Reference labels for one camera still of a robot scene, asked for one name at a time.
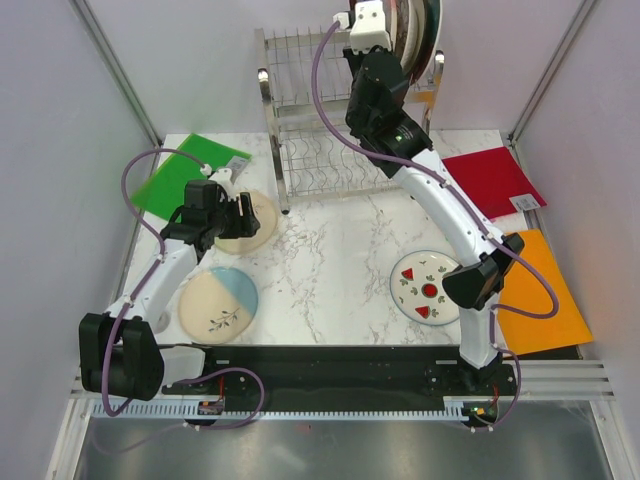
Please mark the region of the cream and blue plate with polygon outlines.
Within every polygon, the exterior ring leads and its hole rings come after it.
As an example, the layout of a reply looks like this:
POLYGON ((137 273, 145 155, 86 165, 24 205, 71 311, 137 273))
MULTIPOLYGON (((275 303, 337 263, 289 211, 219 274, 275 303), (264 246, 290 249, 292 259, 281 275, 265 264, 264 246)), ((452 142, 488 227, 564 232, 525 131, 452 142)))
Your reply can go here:
POLYGON ((177 314, 196 343, 224 344, 238 337, 258 310, 253 280, 236 268, 213 267, 191 279, 179 297, 177 314))

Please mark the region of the watermelon pattern white plate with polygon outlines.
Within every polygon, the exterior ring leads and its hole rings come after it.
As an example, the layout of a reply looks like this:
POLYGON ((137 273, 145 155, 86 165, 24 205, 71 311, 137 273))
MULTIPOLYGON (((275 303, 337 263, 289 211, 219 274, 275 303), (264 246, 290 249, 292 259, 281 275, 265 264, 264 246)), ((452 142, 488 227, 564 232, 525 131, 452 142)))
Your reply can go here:
POLYGON ((442 280, 459 264, 450 256, 421 250, 402 257, 390 274, 390 292, 409 319, 429 326, 444 326, 459 319, 459 308, 446 294, 442 280))

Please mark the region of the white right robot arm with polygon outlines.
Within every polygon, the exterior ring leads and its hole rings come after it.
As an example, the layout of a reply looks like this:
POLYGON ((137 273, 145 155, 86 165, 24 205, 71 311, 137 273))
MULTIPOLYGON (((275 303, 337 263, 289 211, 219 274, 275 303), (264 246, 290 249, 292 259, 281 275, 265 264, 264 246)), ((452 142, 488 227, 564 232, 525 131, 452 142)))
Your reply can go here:
POLYGON ((483 392, 494 381, 498 352, 490 338, 496 305, 523 239, 502 233, 448 172, 428 134, 403 109, 410 81, 399 59, 376 46, 357 54, 345 48, 352 74, 345 121, 365 156, 418 202, 444 233, 458 259, 443 287, 460 311, 458 381, 467 392, 483 392))

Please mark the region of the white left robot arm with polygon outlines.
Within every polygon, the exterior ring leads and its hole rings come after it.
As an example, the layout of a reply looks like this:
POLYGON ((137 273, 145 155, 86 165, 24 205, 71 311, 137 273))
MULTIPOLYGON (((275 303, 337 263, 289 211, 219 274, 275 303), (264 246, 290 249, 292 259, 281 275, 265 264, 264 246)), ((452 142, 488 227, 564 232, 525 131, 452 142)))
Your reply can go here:
POLYGON ((199 347, 158 345, 154 328, 182 281, 218 239, 255 236, 260 228, 248 192, 228 194, 212 180, 191 180, 184 201, 157 232, 158 252, 135 287, 103 313, 79 324, 80 378, 89 392, 149 401, 162 387, 185 382, 208 393, 219 369, 199 347))

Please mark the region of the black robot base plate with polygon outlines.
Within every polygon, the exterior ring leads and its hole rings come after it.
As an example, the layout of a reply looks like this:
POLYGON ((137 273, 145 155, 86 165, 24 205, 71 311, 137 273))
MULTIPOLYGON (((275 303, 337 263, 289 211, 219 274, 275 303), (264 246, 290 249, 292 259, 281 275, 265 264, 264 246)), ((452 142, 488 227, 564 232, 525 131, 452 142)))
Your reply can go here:
POLYGON ((221 394, 231 406, 440 407, 447 396, 506 397, 510 364, 467 365, 455 346, 217 346, 205 373, 219 378, 163 388, 165 394, 221 394))

